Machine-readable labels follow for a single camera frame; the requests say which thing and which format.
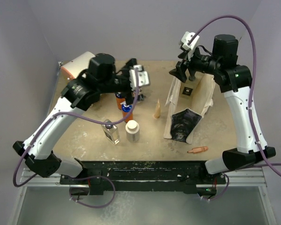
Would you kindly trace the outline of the canvas tote bag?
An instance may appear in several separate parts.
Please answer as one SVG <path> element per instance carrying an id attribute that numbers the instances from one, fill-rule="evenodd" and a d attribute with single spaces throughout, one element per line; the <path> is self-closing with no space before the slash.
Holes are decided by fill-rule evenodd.
<path id="1" fill-rule="evenodd" d="M 196 88 L 190 97 L 180 94 L 181 82 L 173 78 L 165 106 L 168 108 L 163 137 L 187 144 L 193 143 L 193 134 L 213 106 L 214 76 L 197 72 Z"/>

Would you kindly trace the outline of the white bottle wooden cap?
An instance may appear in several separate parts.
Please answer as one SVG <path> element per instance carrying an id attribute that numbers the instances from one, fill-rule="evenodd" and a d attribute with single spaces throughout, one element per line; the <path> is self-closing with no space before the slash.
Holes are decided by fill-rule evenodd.
<path id="1" fill-rule="evenodd" d="M 126 137 L 130 142 L 137 142 L 140 138 L 140 126 L 135 120 L 130 120 L 126 124 Z"/>

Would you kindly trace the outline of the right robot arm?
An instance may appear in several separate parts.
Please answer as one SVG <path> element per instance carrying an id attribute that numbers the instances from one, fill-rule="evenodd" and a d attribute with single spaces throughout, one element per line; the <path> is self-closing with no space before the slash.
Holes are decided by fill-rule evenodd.
<path id="1" fill-rule="evenodd" d="M 196 72 L 213 75 L 229 105 L 237 135 L 237 146 L 224 151 L 219 158 L 206 161 L 205 168 L 199 171 L 199 179 L 210 183 L 216 173 L 243 169 L 274 157 L 276 150 L 263 137 L 255 111 L 251 72 L 247 66 L 237 64 L 236 37 L 216 35 L 212 52 L 202 55 L 199 35 L 186 32 L 180 48 L 183 51 L 178 56 L 180 61 L 170 74 L 183 83 L 194 80 Z"/>

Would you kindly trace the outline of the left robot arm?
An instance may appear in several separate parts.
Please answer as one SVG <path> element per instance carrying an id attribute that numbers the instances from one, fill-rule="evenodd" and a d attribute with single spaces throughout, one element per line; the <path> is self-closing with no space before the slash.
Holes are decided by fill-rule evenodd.
<path id="1" fill-rule="evenodd" d="M 53 147 L 77 118 L 103 126 L 117 125 L 128 118 L 102 122 L 84 117 L 83 114 L 100 100 L 102 94 L 121 93 L 126 103 L 135 107 L 140 87 L 150 84 L 147 71 L 135 58 L 120 70 L 116 70 L 115 58 L 106 53 L 91 54 L 86 62 L 82 71 L 62 90 L 40 127 L 25 141 L 16 141 L 13 145 L 20 161 L 35 175 L 47 178 L 59 173 L 70 176 L 77 184 L 85 182 L 87 172 L 83 164 L 77 159 L 58 158 Z"/>

